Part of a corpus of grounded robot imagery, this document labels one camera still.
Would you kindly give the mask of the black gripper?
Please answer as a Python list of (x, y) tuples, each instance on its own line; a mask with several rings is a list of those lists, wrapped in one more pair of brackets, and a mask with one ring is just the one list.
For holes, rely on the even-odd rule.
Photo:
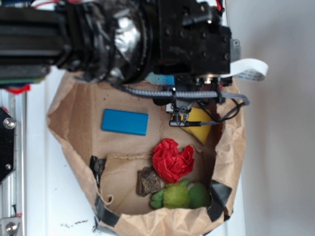
[(159, 56), (154, 73), (202, 77), (230, 72), (230, 28), (222, 25), (223, 2), (160, 0)]

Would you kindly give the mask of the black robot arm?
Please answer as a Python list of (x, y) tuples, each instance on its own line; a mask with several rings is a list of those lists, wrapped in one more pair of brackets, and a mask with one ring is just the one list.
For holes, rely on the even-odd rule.
[(53, 10), (0, 8), (0, 86), (42, 80), (51, 66), (80, 82), (133, 84), (151, 72), (230, 72), (223, 8), (195, 0), (59, 1)]

